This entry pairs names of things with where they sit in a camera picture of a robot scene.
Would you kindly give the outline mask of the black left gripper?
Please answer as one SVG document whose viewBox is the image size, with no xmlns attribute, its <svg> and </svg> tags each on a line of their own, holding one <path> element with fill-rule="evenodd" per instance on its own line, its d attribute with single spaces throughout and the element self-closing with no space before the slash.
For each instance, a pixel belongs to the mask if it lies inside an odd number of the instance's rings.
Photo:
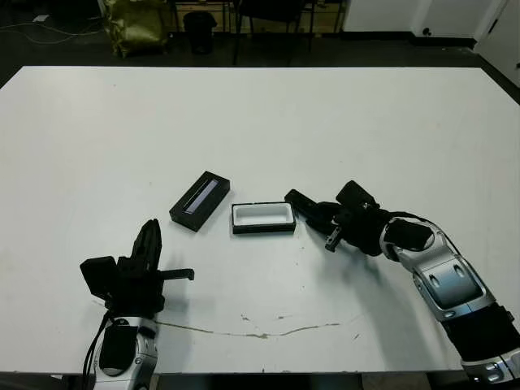
<svg viewBox="0 0 520 390">
<path fill-rule="evenodd" d="M 130 258 L 119 257 L 115 285 L 110 288 L 106 308 L 119 317 L 152 319 L 165 305 L 163 285 L 168 280 L 190 280 L 194 269 L 160 270 L 162 233 L 157 219 L 147 221 L 139 231 Z"/>
</svg>

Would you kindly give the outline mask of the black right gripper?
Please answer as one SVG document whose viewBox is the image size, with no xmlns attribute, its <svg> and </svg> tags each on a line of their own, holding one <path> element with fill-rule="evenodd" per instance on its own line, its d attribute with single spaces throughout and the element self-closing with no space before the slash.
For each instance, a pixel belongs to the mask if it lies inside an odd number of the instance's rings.
<svg viewBox="0 0 520 390">
<path fill-rule="evenodd" d="M 381 233 L 390 220 L 390 212 L 378 207 L 348 208 L 340 203 L 321 201 L 316 204 L 321 215 L 330 218 L 307 218 L 306 224 L 320 233 L 330 233 L 325 248 L 331 252 L 341 240 L 369 256 L 378 256 L 383 250 L 379 243 Z"/>
</svg>

